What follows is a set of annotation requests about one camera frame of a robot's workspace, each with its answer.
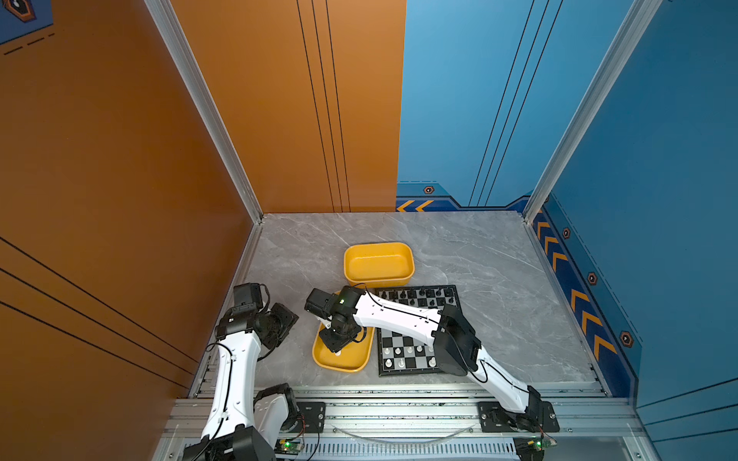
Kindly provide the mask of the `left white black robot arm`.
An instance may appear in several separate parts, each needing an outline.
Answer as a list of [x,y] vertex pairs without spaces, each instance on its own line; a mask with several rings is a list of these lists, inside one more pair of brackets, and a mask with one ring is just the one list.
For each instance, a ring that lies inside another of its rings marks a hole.
[[215,342],[218,373],[211,412],[199,443],[186,448],[184,460],[274,460],[279,435],[300,420],[291,387],[278,384],[255,390],[259,361],[288,336],[299,316],[272,303],[264,284],[234,288],[234,305],[221,317]]

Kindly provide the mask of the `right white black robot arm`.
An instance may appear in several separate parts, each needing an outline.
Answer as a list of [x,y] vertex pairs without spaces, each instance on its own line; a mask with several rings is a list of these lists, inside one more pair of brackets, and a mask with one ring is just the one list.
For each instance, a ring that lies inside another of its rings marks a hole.
[[337,293],[313,289],[305,310],[325,324],[320,336],[333,353],[341,352],[366,328],[399,333],[432,347],[443,373],[469,378],[488,392],[505,424],[533,433],[560,430],[553,405],[492,358],[458,305],[415,307],[346,285]]

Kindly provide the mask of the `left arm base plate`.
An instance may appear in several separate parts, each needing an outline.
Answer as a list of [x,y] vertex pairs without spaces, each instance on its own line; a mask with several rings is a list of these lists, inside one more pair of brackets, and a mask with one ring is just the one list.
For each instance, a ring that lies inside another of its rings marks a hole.
[[297,406],[304,421],[305,434],[322,433],[326,421],[326,403],[324,401],[297,401]]

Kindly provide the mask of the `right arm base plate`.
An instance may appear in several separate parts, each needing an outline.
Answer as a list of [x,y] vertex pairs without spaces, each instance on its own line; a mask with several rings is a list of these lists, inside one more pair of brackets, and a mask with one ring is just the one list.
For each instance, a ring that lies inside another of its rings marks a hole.
[[523,413],[510,412],[497,401],[477,403],[480,426],[484,433],[491,432],[560,432],[560,425],[554,406],[548,401],[535,403]]

